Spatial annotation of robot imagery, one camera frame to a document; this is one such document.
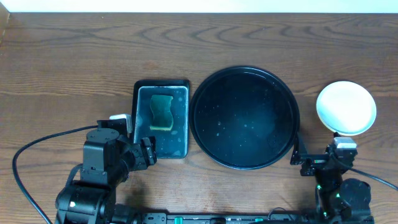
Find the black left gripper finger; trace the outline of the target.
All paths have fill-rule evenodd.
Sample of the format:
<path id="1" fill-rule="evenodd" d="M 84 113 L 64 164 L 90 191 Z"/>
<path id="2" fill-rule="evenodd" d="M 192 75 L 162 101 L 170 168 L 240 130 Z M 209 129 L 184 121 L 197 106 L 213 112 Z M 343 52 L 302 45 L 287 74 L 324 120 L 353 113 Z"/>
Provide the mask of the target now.
<path id="1" fill-rule="evenodd" d="M 146 170 L 149 166 L 147 149 L 141 144 L 134 144 L 131 150 L 134 156 L 134 162 L 131 171 Z"/>
<path id="2" fill-rule="evenodd" d="M 143 146 L 143 154 L 146 160 L 147 166 L 153 166 L 157 162 L 156 150 L 155 150 L 155 137 L 149 136 L 142 138 L 141 143 Z"/>

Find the green yellow sponge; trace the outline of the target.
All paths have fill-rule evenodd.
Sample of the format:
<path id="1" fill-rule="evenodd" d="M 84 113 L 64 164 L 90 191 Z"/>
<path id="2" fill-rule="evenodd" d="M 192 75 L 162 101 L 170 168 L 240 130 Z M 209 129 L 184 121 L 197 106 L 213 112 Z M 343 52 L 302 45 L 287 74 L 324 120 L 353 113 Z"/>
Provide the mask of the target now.
<path id="1" fill-rule="evenodd" d="M 171 112 L 173 96 L 152 95 L 150 99 L 150 110 L 153 120 L 151 130 L 170 131 L 174 125 L 174 117 Z"/>

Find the pale green plate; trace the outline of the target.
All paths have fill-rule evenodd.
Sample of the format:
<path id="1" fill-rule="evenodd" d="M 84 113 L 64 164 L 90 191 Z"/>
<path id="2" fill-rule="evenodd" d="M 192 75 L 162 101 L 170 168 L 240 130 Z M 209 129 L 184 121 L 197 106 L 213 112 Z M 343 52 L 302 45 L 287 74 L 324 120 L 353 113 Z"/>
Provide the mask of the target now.
<path id="1" fill-rule="evenodd" d="M 376 102 L 370 92 L 349 81 L 333 82 L 324 87 L 317 97 L 316 111 L 330 131 L 344 136 L 364 133 L 377 116 Z"/>

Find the round black tray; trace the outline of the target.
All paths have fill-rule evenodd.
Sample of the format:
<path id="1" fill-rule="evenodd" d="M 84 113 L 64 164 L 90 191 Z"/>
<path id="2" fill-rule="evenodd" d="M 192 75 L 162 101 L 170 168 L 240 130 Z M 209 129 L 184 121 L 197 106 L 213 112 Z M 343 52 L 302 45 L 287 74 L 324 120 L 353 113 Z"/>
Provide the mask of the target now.
<path id="1" fill-rule="evenodd" d="M 214 161 L 240 170 L 267 167 L 293 147 L 300 127 L 297 101 L 267 70 L 224 68 L 197 88 L 190 102 L 195 141 Z"/>

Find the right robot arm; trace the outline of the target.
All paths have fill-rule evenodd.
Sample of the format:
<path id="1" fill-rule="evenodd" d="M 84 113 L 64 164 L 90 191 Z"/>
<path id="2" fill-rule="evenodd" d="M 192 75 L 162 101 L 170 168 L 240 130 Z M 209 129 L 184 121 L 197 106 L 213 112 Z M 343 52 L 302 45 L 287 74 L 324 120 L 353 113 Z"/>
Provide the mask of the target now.
<path id="1" fill-rule="evenodd" d="M 301 136 L 296 136 L 290 164 L 301 165 L 300 175 L 314 176 L 313 219 L 318 223 L 374 223 L 371 215 L 371 187 L 359 179 L 344 179 L 358 154 L 350 137 L 334 134 L 323 154 L 309 154 Z"/>

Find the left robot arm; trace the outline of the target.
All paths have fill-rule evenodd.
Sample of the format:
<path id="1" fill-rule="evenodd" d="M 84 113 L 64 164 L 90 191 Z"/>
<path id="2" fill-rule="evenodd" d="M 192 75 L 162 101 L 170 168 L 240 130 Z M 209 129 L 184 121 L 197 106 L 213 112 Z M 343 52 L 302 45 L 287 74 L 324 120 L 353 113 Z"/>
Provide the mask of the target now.
<path id="1" fill-rule="evenodd" d="M 133 171 L 157 162 L 155 137 L 134 142 L 127 121 L 99 120 L 86 135 L 83 162 L 74 167 L 55 207 L 56 223 L 142 223 L 141 212 L 116 203 L 116 188 Z"/>

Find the black rectangular water tray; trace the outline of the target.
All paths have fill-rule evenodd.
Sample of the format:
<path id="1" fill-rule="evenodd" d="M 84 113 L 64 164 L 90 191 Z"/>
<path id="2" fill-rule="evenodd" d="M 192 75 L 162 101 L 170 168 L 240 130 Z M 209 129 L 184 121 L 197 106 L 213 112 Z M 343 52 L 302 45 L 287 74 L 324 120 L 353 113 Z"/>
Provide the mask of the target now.
<path id="1" fill-rule="evenodd" d="M 150 110 L 152 95 L 173 96 L 171 112 L 174 125 L 170 131 L 151 130 L 153 114 Z M 139 80 L 134 85 L 132 100 L 131 139 L 154 136 L 159 159 L 182 159 L 188 153 L 188 106 L 190 86 L 188 80 Z"/>

